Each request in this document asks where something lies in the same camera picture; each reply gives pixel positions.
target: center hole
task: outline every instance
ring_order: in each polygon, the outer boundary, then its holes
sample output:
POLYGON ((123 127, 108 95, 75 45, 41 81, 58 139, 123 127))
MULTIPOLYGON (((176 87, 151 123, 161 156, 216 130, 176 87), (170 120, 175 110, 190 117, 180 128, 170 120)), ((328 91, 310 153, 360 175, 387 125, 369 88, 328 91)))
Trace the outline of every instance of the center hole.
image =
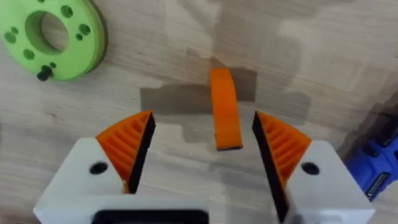
POLYGON ((68 31, 60 19, 51 13, 44 13, 40 31, 44 41, 53 49, 63 52, 68 46, 68 31))

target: mounting hole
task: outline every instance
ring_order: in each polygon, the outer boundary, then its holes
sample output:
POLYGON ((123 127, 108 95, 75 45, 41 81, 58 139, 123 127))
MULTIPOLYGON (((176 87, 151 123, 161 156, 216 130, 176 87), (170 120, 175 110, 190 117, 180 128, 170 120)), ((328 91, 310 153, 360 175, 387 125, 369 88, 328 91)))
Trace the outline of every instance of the mounting hole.
POLYGON ((108 169, 106 162, 96 162, 90 167, 90 173, 93 175, 100 175, 108 169))
POLYGON ((4 34, 4 38, 10 44, 15 44, 17 42, 17 37, 10 32, 6 32, 6 34, 4 34))
POLYGON ((71 18, 73 16, 73 10, 70 6, 62 6, 61 13, 65 18, 71 18))
POLYGON ((19 30, 16 27, 11 27, 11 32, 17 35, 19 33, 19 30))
POLYGON ((301 168, 310 175, 318 175, 320 172, 319 167, 313 162, 304 162, 301 164, 301 168))
POLYGON ((88 35, 91 32, 91 29, 86 24, 82 24, 79 26, 79 30, 83 35, 88 35))
POLYGON ((33 59, 35 59, 35 53, 33 53, 33 51, 31 51, 29 49, 25 49, 24 50, 24 57, 27 60, 33 60, 33 59))
POLYGON ((81 34, 76 34, 76 40, 83 40, 83 36, 81 34))

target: black screw hole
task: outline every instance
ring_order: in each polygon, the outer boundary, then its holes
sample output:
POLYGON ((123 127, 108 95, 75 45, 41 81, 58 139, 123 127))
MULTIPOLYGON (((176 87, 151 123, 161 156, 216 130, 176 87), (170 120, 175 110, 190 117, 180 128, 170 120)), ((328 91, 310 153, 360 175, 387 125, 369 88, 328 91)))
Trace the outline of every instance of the black screw hole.
POLYGON ((61 13, 65 18, 71 18, 73 16, 73 10, 70 6, 62 6, 61 13))
POLYGON ((91 32, 91 29, 88 25, 82 24, 79 26, 79 30, 83 35, 88 35, 91 32))
POLYGON ((304 162, 301 164, 301 168, 310 175, 318 175, 320 172, 319 167, 313 162, 304 162))
POLYGON ((97 162, 90 167, 90 173, 93 175, 100 175, 108 169, 106 162, 97 162))
POLYGON ((83 40, 83 36, 81 34, 76 34, 76 39, 79 41, 83 40))
POLYGON ((19 33, 19 30, 16 27, 11 27, 11 32, 17 35, 19 33))
POLYGON ((37 79, 44 82, 48 80, 52 75, 52 69, 46 65, 43 65, 41 71, 37 74, 37 79))
POLYGON ((33 59, 35 59, 35 53, 33 53, 33 51, 31 51, 29 49, 25 49, 24 50, 24 57, 27 60, 33 60, 33 59))
POLYGON ((6 34, 4 34, 4 38, 10 44, 15 44, 17 42, 17 37, 10 32, 6 32, 6 34))

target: black screw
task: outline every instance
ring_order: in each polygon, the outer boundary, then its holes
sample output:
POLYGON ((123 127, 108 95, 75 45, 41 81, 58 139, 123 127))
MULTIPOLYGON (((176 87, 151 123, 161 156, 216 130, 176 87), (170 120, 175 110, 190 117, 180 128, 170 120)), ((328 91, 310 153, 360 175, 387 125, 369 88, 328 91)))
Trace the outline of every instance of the black screw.
POLYGON ((301 168, 310 175, 318 175, 320 172, 319 167, 313 162, 304 162, 301 164, 301 168))
POLYGON ((90 167, 90 173, 93 175, 99 175, 108 169, 108 164, 106 162, 96 162, 90 167))
POLYGON ((44 82, 52 76, 52 69, 46 65, 42 66, 42 70, 37 74, 37 78, 44 82))

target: orange 3d printed part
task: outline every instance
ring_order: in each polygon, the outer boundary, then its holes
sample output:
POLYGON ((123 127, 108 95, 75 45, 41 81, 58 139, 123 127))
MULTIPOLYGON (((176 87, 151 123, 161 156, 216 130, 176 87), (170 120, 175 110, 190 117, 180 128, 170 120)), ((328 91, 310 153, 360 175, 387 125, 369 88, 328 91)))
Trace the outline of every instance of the orange 3d printed part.
POLYGON ((238 104, 234 81, 227 68, 210 72, 211 100, 217 150, 241 149, 238 104))
POLYGON ((280 183, 284 187, 311 139, 278 119, 256 112, 253 123, 261 154, 270 154, 280 183))
POLYGON ((289 209, 285 193, 287 181, 312 140, 288 124, 258 111, 254 115, 252 128, 272 197, 277 202, 275 207, 279 220, 283 220, 289 209))
POLYGON ((152 112, 143 111, 114 124, 96 137, 131 194, 137 192, 154 131, 152 112))

